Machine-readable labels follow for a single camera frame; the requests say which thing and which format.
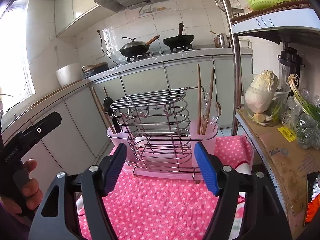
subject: shelf pole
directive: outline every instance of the shelf pole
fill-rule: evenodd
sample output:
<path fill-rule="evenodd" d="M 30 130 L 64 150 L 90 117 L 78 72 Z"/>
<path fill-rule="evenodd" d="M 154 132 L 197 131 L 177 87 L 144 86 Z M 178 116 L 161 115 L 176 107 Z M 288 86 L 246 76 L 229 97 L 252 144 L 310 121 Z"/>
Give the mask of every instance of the shelf pole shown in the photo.
<path fill-rule="evenodd" d="M 229 0 L 222 0 L 226 17 L 228 21 L 228 28 L 230 32 L 230 39 L 232 45 L 233 54 L 233 66 L 234 66 L 234 77 L 235 77 L 235 92 L 233 101 L 233 119 L 232 119 L 232 130 L 231 135 L 236 135 L 238 132 L 239 122 L 236 119 L 236 109 L 241 107 L 241 54 L 238 34 L 233 34 L 231 28 L 231 19 L 233 18 L 233 11 Z"/>

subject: black spoon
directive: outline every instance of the black spoon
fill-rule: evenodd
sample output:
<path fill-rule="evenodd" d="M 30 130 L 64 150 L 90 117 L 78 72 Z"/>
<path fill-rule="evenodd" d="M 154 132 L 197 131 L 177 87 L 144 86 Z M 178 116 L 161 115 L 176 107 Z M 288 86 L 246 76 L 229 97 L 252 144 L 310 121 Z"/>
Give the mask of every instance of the black spoon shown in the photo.
<path fill-rule="evenodd" d="M 113 114 L 113 110 L 111 108 L 112 103 L 113 103 L 113 100 L 110 97 L 106 97 L 103 101 L 104 112 L 108 113 L 109 116 L 112 116 L 112 114 Z M 115 116 L 112 118 L 112 123 L 113 123 L 113 126 L 115 127 L 116 133 L 120 133 L 121 128 L 120 128 L 120 125 L 118 124 L 117 118 Z"/>

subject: wok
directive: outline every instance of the wok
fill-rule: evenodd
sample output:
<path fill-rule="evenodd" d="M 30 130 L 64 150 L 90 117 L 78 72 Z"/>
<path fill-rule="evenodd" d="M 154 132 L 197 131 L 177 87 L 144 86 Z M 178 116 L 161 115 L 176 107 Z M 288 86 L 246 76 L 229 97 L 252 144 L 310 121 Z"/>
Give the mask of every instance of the wok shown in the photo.
<path fill-rule="evenodd" d="M 179 24 L 179 34 L 176 37 L 166 38 L 163 40 L 163 43 L 170 48 L 179 48 L 188 46 L 193 39 L 194 35 L 182 35 L 183 23 Z"/>
<path fill-rule="evenodd" d="M 125 44 L 120 49 L 120 53 L 125 57 L 133 57 L 133 56 L 137 56 L 137 55 L 141 55 L 143 53 L 146 53 L 146 52 L 148 52 L 148 50 L 150 48 L 150 44 L 152 42 L 156 41 L 159 37 L 160 37 L 160 35 L 155 36 L 147 43 L 145 43 L 144 41 L 135 41 L 136 38 L 131 39 L 131 38 L 127 38 L 127 37 L 122 37 L 122 39 L 130 39 L 132 41 Z"/>

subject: finger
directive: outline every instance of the finger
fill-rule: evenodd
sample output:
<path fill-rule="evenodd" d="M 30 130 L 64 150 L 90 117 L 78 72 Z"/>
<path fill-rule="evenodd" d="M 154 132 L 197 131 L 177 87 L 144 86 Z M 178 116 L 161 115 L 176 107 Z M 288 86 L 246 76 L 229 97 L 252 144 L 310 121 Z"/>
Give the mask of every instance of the finger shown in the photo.
<path fill-rule="evenodd" d="M 3 207 L 10 213 L 10 214 L 20 214 L 22 212 L 21 208 L 14 200 L 7 197 L 1 197 L 1 202 L 3 203 Z"/>
<path fill-rule="evenodd" d="M 27 160 L 23 166 L 27 168 L 28 172 L 30 173 L 37 167 L 37 161 L 35 159 Z"/>
<path fill-rule="evenodd" d="M 43 193 L 40 189 L 27 200 L 28 209 L 34 210 L 40 203 L 43 198 Z"/>
<path fill-rule="evenodd" d="M 35 179 L 32 178 L 29 180 L 29 182 L 23 186 L 22 188 L 22 193 L 26 196 L 29 197 L 33 194 L 35 194 L 39 189 L 39 182 Z"/>

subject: stainless steel wire rack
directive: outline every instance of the stainless steel wire rack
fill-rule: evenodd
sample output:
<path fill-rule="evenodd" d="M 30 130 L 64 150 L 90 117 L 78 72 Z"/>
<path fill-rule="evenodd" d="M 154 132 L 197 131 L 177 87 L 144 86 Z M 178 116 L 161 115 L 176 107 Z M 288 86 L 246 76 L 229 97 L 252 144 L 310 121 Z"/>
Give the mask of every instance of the stainless steel wire rack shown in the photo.
<path fill-rule="evenodd" d="M 140 93 L 112 103 L 113 116 L 118 118 L 122 132 L 128 134 L 134 155 L 127 157 L 124 169 L 136 175 L 201 179 L 192 158 L 194 121 L 189 119 L 186 89 L 192 88 Z"/>

